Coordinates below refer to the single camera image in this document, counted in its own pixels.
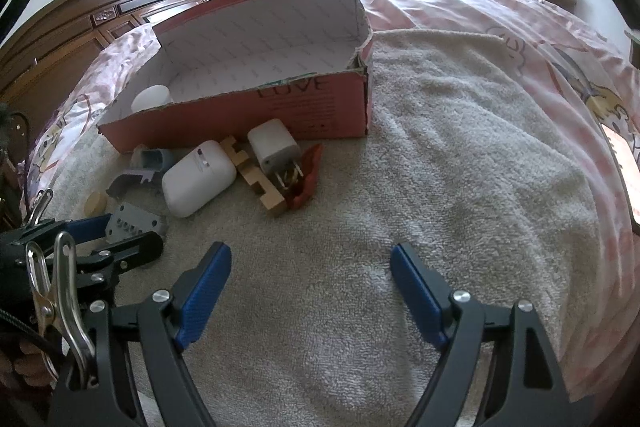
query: cardboard box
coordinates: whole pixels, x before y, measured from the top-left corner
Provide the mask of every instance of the cardboard box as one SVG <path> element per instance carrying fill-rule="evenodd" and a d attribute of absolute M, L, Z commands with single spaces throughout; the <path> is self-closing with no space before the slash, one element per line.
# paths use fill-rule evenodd
<path fill-rule="evenodd" d="M 280 118 L 296 139 L 361 137 L 370 115 L 359 0 L 211 0 L 154 27 L 161 49 L 98 123 L 119 152 L 196 146 Z M 135 114 L 163 84 L 174 103 Z"/>

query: red fabric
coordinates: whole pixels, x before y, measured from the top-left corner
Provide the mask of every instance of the red fabric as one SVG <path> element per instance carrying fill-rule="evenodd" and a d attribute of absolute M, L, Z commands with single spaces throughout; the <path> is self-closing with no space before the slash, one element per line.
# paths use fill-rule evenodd
<path fill-rule="evenodd" d="M 289 195 L 285 196 L 287 206 L 291 210 L 298 210 L 314 195 L 316 185 L 318 185 L 318 169 L 320 168 L 322 149 L 324 146 L 318 143 L 309 147 L 302 154 L 300 168 L 305 177 L 291 189 Z"/>

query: wooden headboard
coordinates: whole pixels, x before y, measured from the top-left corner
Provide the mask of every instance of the wooden headboard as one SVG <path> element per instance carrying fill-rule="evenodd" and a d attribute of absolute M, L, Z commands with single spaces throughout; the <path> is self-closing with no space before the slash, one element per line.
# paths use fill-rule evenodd
<path fill-rule="evenodd" d="M 55 0 L 0 48 L 0 101 L 22 111 L 31 141 L 43 131 L 94 58 L 124 33 L 159 23 L 205 0 Z M 22 131 L 14 129 L 9 152 L 26 154 Z"/>

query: gray towel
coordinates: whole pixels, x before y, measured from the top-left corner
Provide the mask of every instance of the gray towel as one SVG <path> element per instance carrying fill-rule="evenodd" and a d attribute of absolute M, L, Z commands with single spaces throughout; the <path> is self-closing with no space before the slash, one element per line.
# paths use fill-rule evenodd
<path fill-rule="evenodd" d="M 304 209 L 272 219 L 238 180 L 193 217 L 169 217 L 162 259 L 122 277 L 118 302 L 140 301 L 212 241 L 232 248 L 225 290 L 184 354 L 220 427 L 404 425 L 437 356 L 390 275 L 400 241 L 482 302 L 533 301 L 556 351 L 588 313 L 593 198 L 552 122 L 513 80 L 504 42 L 400 30 L 377 33 L 372 53 L 369 136 L 325 143 Z M 53 215 L 79 217 L 122 162 L 88 132 L 60 170 L 54 190 L 66 195 L 56 191 Z M 152 190 L 126 200 L 166 213 Z M 139 350 L 133 358 L 151 396 Z M 480 392 L 474 385 L 465 418 Z"/>

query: metal prong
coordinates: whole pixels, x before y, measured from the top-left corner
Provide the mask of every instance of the metal prong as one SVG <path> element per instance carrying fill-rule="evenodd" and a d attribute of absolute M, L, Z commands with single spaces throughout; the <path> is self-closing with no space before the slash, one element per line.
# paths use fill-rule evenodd
<path fill-rule="evenodd" d="M 278 180 L 278 183 L 280 184 L 280 186 L 282 188 L 287 188 L 287 185 L 284 184 L 284 181 L 282 181 L 282 178 L 280 177 L 280 173 L 276 172 L 276 179 Z"/>
<path fill-rule="evenodd" d="M 300 174 L 300 177 L 304 178 L 305 177 L 305 173 L 302 171 L 302 168 L 300 168 L 300 165 L 298 165 L 298 162 L 293 160 L 292 163 L 293 163 L 293 166 L 296 169 L 296 171 L 298 171 L 298 174 Z"/>

